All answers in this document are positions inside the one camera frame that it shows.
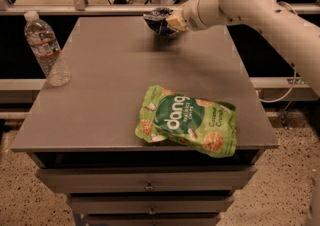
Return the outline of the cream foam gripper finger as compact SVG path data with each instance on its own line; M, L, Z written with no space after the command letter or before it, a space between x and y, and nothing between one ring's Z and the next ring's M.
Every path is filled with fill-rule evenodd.
M181 14L173 14L166 18L167 26L176 31L185 31L187 24Z

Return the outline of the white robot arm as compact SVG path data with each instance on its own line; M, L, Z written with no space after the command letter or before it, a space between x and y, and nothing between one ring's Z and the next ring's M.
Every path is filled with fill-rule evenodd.
M320 27L277 0L188 0L166 18L174 30L247 25L257 32L320 95Z

